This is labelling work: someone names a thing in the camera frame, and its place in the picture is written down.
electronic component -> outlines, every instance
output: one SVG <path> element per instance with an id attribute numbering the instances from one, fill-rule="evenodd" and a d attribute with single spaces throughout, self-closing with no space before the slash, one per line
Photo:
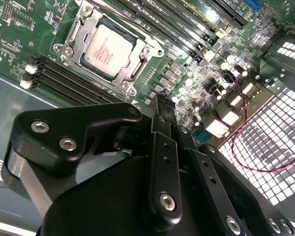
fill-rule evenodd
<path id="1" fill-rule="evenodd" d="M 235 69 L 239 74 L 241 74 L 242 77 L 245 77 L 245 76 L 248 75 L 248 72 L 247 72 L 244 68 L 242 68 L 240 65 L 234 65 L 234 69 Z"/>
<path id="2" fill-rule="evenodd" d="M 226 83 L 235 83 L 237 81 L 237 77 L 231 71 L 224 70 L 222 73 L 222 80 Z"/>
<path id="3" fill-rule="evenodd" d="M 196 116 L 193 116 L 192 117 L 192 121 L 193 121 L 193 123 L 194 123 L 195 126 L 199 126 L 200 125 L 200 122 L 199 122 L 199 120 L 198 120 L 198 118 Z"/>
<path id="4" fill-rule="evenodd" d="M 224 58 L 225 58 L 226 62 L 229 63 L 229 64 L 232 64 L 232 63 L 235 62 L 235 56 L 234 55 L 226 54 Z"/>
<path id="5" fill-rule="evenodd" d="M 160 80 L 158 82 L 164 86 L 167 86 L 169 84 L 169 81 L 162 76 L 160 77 Z"/>
<path id="6" fill-rule="evenodd" d="M 220 102 L 215 109 L 221 120 L 230 126 L 233 126 L 240 118 L 240 116 L 228 108 L 224 102 Z"/>
<path id="7" fill-rule="evenodd" d="M 92 7 L 85 19 L 84 8 L 81 4 L 64 44 L 54 44 L 54 51 L 80 74 L 114 92 L 135 96 L 133 84 L 153 57 L 164 56 L 163 48 L 148 34 L 126 29 L 97 8 Z"/>
<path id="8" fill-rule="evenodd" d="M 189 76 L 187 76 L 184 81 L 186 86 L 191 86 L 193 84 L 192 78 Z"/>
<path id="9" fill-rule="evenodd" d="M 172 61 L 172 62 L 170 63 L 170 68 L 171 68 L 174 72 L 176 72 L 176 71 L 180 70 L 181 66 L 180 66 L 177 62 Z"/>
<path id="10" fill-rule="evenodd" d="M 213 92 L 214 97 L 216 98 L 216 100 L 221 100 L 222 99 L 222 94 L 219 90 L 215 90 Z"/>
<path id="11" fill-rule="evenodd" d="M 169 95 L 169 97 L 173 102 L 178 103 L 178 97 L 176 94 L 172 93 L 171 95 Z"/>
<path id="12" fill-rule="evenodd" d="M 84 59 L 100 71 L 116 76 L 130 63 L 129 56 L 133 45 L 121 35 L 105 25 L 100 25 L 85 52 Z"/>
<path id="13" fill-rule="evenodd" d="M 200 75 L 206 75 L 207 74 L 207 69 L 205 68 L 202 68 L 200 71 L 199 71 Z"/>
<path id="14" fill-rule="evenodd" d="M 206 130 L 217 138 L 222 138 L 229 132 L 229 128 L 225 124 L 223 124 L 223 122 L 218 120 L 211 109 L 208 109 L 201 116 L 201 121 Z"/>
<path id="15" fill-rule="evenodd" d="M 183 85 L 178 85 L 177 90 L 180 94 L 185 94 L 187 89 Z"/>
<path id="16" fill-rule="evenodd" d="M 246 3 L 254 11 L 261 10 L 261 6 L 254 0 L 243 0 L 243 2 Z"/>
<path id="17" fill-rule="evenodd" d="M 200 109 L 200 107 L 198 106 L 198 103 L 195 102 L 195 101 L 193 101 L 193 102 L 191 103 L 191 106 L 192 106 L 192 108 L 193 108 L 196 112 L 198 112 L 199 109 Z"/>
<path id="18" fill-rule="evenodd" d="M 230 68 L 230 65 L 227 62 L 225 62 L 225 61 L 221 61 L 220 62 L 220 68 L 222 70 L 227 70 L 228 68 Z"/>

gray metal surface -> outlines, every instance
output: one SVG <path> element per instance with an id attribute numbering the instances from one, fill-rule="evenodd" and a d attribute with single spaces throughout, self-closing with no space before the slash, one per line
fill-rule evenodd
<path id="1" fill-rule="evenodd" d="M 18 84 L 0 74 L 0 159 L 3 160 L 14 118 L 21 112 L 43 110 L 57 107 L 58 104 L 47 100 L 38 93 L 24 90 Z M 76 180 L 78 183 L 103 171 L 127 156 L 120 152 L 116 155 L 103 155 L 88 160 L 78 167 Z M 0 181 L 0 222 L 22 229 L 36 232 L 42 218 L 35 205 L 7 188 Z"/>

green circuit board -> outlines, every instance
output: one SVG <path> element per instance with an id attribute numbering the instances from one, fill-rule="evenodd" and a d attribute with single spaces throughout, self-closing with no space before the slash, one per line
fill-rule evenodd
<path id="1" fill-rule="evenodd" d="M 21 82 L 29 58 L 45 57 L 139 108 L 147 106 L 153 95 L 164 89 L 166 94 L 177 97 L 175 102 L 179 123 L 194 133 L 202 132 L 201 125 L 194 126 L 192 118 L 195 114 L 190 109 L 190 104 L 192 101 L 202 104 L 197 114 L 199 116 L 219 103 L 206 89 L 212 78 L 217 79 L 227 90 L 224 98 L 234 90 L 234 86 L 218 80 L 221 77 L 219 63 L 225 58 L 225 54 L 245 60 L 244 64 L 249 65 L 249 70 L 257 71 L 261 55 L 275 41 L 278 32 L 295 28 L 293 0 L 285 0 L 284 6 L 279 0 L 254 1 L 261 6 L 260 10 L 247 4 L 251 1 L 224 0 L 236 13 L 233 18 L 235 20 L 231 21 L 229 15 L 212 7 L 211 1 L 213 0 L 163 0 L 162 3 L 153 0 L 95 1 L 111 6 L 122 15 L 120 18 L 107 7 L 100 7 L 111 19 L 120 23 L 128 19 L 128 24 L 123 24 L 125 28 L 130 22 L 130 25 L 157 38 L 164 50 L 162 57 L 152 57 L 142 69 L 133 83 L 136 95 L 131 96 L 111 90 L 83 72 L 63 64 L 63 60 L 55 52 L 55 44 L 63 44 L 67 39 L 79 11 L 77 2 L 82 1 L 0 0 L 0 73 Z M 188 26 L 196 31 L 191 32 Z M 197 55 L 207 63 L 201 64 Z M 173 71 L 171 63 L 178 65 L 177 70 Z M 162 77 L 169 83 L 160 83 Z M 186 77 L 192 79 L 192 84 L 181 94 L 179 86 L 184 85 Z M 56 93 L 40 86 L 32 89 L 63 106 L 72 106 Z"/>

chip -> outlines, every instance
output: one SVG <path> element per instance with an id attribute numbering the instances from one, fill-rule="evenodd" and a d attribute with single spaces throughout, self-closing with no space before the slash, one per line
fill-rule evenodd
<path id="1" fill-rule="evenodd" d="M 116 76 L 130 63 L 133 45 L 122 36 L 100 25 L 85 53 L 85 61 L 109 76 Z"/>

screw hole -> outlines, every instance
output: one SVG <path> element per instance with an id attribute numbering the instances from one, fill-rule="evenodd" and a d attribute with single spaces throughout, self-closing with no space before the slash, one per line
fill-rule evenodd
<path id="1" fill-rule="evenodd" d="M 170 159 L 168 159 L 167 157 L 164 157 L 163 160 L 165 161 L 166 164 L 170 164 L 171 163 Z"/>
<path id="2" fill-rule="evenodd" d="M 208 167 L 208 163 L 203 161 L 202 164 L 205 166 L 205 167 Z"/>
<path id="3" fill-rule="evenodd" d="M 166 144 L 166 143 L 164 143 L 163 146 L 164 146 L 166 149 L 170 149 L 170 148 L 171 148 L 171 147 L 170 147 L 168 144 Z"/>
<path id="4" fill-rule="evenodd" d="M 214 178 L 210 177 L 210 181 L 211 181 L 212 183 L 216 184 L 216 180 L 215 180 Z"/>

